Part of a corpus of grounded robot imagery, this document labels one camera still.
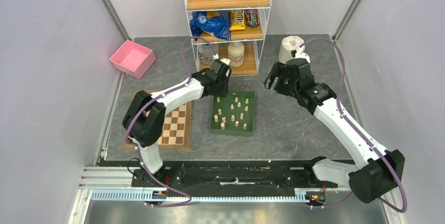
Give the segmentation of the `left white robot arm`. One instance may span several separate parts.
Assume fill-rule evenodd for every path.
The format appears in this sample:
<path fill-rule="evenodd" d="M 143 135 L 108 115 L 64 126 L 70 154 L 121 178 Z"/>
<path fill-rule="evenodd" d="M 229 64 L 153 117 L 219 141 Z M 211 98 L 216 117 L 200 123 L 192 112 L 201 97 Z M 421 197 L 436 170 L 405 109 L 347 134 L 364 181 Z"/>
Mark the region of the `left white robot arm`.
<path fill-rule="evenodd" d="M 162 136 L 165 117 L 181 105 L 212 95 L 226 97 L 231 76 L 229 59 L 215 59 L 209 68 L 191 74 L 190 78 L 165 90 L 134 96 L 122 125 L 140 154 L 146 169 L 144 179 L 151 186 L 163 183 L 165 173 L 160 168 L 158 139 Z"/>

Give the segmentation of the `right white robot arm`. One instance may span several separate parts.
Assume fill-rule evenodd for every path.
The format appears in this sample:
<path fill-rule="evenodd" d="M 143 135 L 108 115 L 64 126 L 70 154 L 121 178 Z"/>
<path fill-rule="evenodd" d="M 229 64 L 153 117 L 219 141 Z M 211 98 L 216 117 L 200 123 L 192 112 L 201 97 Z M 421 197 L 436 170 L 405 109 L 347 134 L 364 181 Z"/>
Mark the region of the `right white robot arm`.
<path fill-rule="evenodd" d="M 325 83 L 315 82 L 309 62 L 295 58 L 275 62 L 264 81 L 267 89 L 293 97 L 321 121 L 350 154 L 353 164 L 328 158 L 313 159 L 303 172 L 304 182 L 315 187 L 322 181 L 347 186 L 363 203 L 370 203 L 401 183 L 405 157 L 374 140 L 345 110 L 336 93 Z"/>

